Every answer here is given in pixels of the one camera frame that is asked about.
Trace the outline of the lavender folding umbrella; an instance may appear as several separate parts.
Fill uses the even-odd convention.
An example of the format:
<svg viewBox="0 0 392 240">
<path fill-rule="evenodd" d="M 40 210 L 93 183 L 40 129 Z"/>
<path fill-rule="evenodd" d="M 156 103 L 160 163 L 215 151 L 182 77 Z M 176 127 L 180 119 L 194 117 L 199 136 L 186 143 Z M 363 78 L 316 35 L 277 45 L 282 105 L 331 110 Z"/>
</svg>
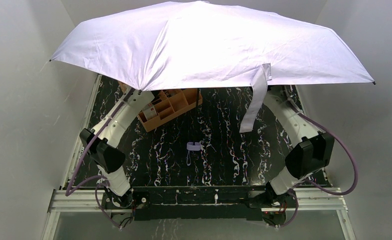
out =
<svg viewBox="0 0 392 240">
<path fill-rule="evenodd" d="M 141 91 L 252 87 L 240 132 L 271 85 L 372 83 L 330 28 L 239 5 L 164 2 L 78 24 L 51 60 Z"/>
</svg>

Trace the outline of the small white red box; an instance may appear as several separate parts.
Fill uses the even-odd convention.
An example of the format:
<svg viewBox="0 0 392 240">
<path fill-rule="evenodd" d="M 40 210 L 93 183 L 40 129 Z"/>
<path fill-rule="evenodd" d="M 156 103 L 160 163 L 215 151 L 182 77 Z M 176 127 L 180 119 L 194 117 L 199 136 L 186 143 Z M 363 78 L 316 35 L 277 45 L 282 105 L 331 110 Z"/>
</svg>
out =
<svg viewBox="0 0 392 240">
<path fill-rule="evenodd" d="M 158 115 L 155 106 L 152 103 L 148 103 L 143 108 L 142 112 L 146 120 L 150 120 Z"/>
</svg>

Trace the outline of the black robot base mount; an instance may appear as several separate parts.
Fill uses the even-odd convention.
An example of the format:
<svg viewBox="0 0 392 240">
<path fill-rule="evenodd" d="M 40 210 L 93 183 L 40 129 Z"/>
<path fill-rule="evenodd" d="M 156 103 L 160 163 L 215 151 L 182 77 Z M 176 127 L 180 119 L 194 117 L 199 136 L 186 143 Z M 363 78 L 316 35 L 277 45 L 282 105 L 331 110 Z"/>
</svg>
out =
<svg viewBox="0 0 392 240">
<path fill-rule="evenodd" d="M 124 201 L 106 187 L 101 204 L 125 226 L 162 219 L 245 219 L 281 226 L 296 207 L 295 192 L 276 195 L 264 186 L 136 186 Z"/>
</svg>

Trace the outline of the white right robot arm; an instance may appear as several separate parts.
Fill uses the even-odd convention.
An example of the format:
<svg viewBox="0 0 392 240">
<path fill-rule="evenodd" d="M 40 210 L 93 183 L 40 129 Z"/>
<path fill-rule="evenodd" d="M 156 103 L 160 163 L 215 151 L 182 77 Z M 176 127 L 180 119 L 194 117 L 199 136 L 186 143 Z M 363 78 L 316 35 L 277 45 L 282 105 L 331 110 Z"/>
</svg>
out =
<svg viewBox="0 0 392 240">
<path fill-rule="evenodd" d="M 276 195 L 282 195 L 329 165 L 335 138 L 304 119 L 302 111 L 287 96 L 284 87 L 271 87 L 264 104 L 280 122 L 292 145 L 292 150 L 285 157 L 284 168 L 267 184 Z"/>
</svg>

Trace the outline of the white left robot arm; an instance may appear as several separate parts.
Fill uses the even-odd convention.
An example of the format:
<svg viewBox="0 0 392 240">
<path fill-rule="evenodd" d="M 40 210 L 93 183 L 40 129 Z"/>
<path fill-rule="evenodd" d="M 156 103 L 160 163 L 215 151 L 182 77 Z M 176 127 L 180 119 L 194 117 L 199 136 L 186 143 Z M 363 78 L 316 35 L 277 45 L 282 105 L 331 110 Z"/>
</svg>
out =
<svg viewBox="0 0 392 240">
<path fill-rule="evenodd" d="M 118 150 L 120 140 L 138 113 L 153 99 L 151 91 L 132 89 L 124 94 L 109 113 L 92 129 L 83 129 L 80 140 L 84 147 L 92 143 L 86 155 L 92 159 L 109 182 L 109 189 L 123 197 L 130 193 L 131 184 L 123 164 L 125 154 Z"/>
</svg>

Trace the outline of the orange plastic desk organizer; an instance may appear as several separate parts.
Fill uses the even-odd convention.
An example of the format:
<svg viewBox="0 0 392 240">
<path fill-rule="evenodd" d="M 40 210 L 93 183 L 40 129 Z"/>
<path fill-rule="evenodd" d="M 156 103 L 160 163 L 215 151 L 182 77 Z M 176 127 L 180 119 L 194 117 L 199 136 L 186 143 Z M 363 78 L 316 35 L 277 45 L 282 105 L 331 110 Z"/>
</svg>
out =
<svg viewBox="0 0 392 240">
<path fill-rule="evenodd" d="M 147 121 L 142 110 L 148 103 L 155 106 L 158 115 Z M 136 117 L 147 132 L 166 124 L 202 103 L 203 97 L 199 88 L 143 91 L 140 96 L 131 98 L 134 109 L 139 111 Z"/>
</svg>

